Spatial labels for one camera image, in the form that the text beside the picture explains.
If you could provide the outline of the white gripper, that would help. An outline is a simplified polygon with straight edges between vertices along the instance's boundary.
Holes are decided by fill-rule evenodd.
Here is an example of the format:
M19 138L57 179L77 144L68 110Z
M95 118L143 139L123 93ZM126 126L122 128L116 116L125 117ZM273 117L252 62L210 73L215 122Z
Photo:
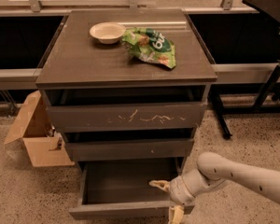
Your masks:
M168 224L181 224L184 216L184 207L189 206L194 200L192 189L190 187L193 179L185 175L179 175L170 183L166 180L151 180L148 184L162 191L168 192L172 201L176 204L169 208Z

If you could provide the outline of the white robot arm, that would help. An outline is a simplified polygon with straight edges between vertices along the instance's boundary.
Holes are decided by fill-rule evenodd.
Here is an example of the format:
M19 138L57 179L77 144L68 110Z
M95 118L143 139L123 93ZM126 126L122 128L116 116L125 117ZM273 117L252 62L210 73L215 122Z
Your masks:
M197 167L171 181L151 180L149 185L165 191L174 203L168 224L180 224L185 209L201 194L223 189L232 181L280 204L280 172L230 161L214 152L204 152Z

